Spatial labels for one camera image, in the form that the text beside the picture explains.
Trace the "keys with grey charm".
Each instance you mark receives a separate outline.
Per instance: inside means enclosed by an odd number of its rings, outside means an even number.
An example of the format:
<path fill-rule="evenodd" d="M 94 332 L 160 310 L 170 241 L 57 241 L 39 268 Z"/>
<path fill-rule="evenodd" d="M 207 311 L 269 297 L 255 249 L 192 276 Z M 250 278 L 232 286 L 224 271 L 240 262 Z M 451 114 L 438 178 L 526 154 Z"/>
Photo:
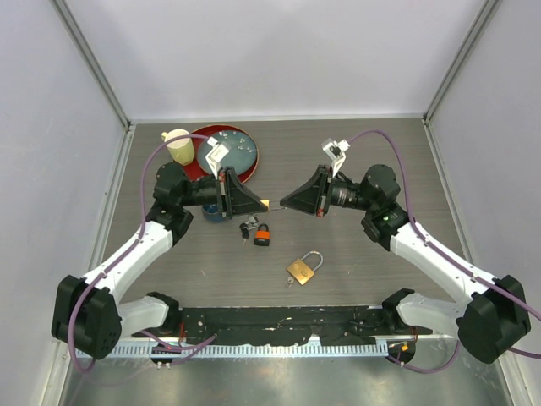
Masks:
<path fill-rule="evenodd" d="M 245 224 L 249 230 L 257 228 L 260 224 L 259 218 L 256 215 L 249 215 Z"/>

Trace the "black-headed key bunch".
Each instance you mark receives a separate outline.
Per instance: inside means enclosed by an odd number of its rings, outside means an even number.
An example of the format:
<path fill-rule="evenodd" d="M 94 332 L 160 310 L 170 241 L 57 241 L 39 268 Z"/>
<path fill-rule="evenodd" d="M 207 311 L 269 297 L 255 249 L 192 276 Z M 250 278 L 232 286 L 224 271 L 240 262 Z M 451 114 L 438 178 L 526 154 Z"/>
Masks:
<path fill-rule="evenodd" d="M 251 222 L 243 222 L 239 225 L 243 244 L 245 244 L 250 236 L 250 231 L 254 228 Z"/>

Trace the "orange black padlock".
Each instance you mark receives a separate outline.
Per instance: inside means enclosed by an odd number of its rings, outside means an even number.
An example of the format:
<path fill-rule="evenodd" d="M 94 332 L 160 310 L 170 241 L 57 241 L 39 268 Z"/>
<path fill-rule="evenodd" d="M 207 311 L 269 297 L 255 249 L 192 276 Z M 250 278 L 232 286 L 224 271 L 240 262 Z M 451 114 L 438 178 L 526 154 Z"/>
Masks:
<path fill-rule="evenodd" d="M 254 236 L 254 245 L 267 247 L 270 245 L 271 241 L 271 232 L 267 224 L 262 223 L 258 226 L 255 236 Z"/>

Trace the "small brass padlock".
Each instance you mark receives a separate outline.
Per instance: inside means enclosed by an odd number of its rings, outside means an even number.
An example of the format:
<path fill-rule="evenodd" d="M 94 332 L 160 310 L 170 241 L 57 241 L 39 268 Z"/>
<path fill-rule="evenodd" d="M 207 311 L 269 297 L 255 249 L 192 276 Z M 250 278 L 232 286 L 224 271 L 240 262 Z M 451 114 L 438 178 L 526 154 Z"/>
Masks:
<path fill-rule="evenodd" d="M 267 211 L 278 211 L 278 210 L 284 209 L 284 206 L 281 205 L 279 199 L 274 199 L 274 200 L 264 199 L 264 200 L 261 200 L 261 203 L 266 207 Z"/>

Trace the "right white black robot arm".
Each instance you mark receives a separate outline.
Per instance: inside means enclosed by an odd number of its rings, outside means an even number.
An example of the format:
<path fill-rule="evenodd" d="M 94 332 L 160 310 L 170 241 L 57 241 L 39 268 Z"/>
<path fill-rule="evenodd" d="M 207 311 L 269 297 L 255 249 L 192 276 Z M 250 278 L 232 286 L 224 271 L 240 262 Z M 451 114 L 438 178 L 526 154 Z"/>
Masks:
<path fill-rule="evenodd" d="M 410 262 L 451 297 L 446 302 L 402 289 L 385 302 L 383 327 L 399 334 L 410 326 L 455 338 L 475 359 L 491 364 L 531 331 L 524 289 L 514 277 L 493 276 L 434 239 L 396 201 L 394 171 L 370 167 L 359 183 L 324 165 L 281 199 L 288 209 L 323 217 L 333 206 L 363 211 L 369 239 Z"/>

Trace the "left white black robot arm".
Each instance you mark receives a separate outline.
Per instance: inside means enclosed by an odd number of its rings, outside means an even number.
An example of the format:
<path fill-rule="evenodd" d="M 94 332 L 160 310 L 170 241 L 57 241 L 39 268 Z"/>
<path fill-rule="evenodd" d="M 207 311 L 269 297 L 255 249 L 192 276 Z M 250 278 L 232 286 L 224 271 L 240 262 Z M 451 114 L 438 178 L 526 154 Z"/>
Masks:
<path fill-rule="evenodd" d="M 154 203 L 135 234 L 113 255 L 82 277 L 66 276 L 57 287 L 52 335 L 72 356 L 107 357 L 117 342 L 146 329 L 171 337 L 179 329 L 177 300 L 152 292 L 124 303 L 139 276 L 184 237 L 194 219 L 191 206 L 217 207 L 226 218 L 262 213 L 268 206 L 245 187 L 232 167 L 192 181 L 169 162 L 156 173 Z"/>

